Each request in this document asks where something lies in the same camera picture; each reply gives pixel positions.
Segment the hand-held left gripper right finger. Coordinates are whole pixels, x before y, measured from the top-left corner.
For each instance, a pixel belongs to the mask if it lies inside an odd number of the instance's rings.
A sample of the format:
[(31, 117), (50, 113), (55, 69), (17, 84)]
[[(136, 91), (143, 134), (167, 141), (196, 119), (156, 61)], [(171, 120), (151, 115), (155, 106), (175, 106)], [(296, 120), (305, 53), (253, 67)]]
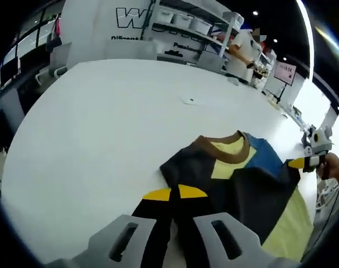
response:
[(202, 190), (177, 188), (178, 239), (186, 261), (261, 261), (256, 233), (226, 212), (217, 212)]

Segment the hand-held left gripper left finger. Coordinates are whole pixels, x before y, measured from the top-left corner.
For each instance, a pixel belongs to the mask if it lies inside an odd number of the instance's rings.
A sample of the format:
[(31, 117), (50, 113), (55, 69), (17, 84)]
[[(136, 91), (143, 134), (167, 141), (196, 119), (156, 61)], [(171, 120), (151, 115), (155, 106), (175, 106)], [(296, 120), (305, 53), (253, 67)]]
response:
[(89, 264), (162, 264), (170, 241), (171, 190), (152, 191), (131, 215), (121, 215), (91, 236)]

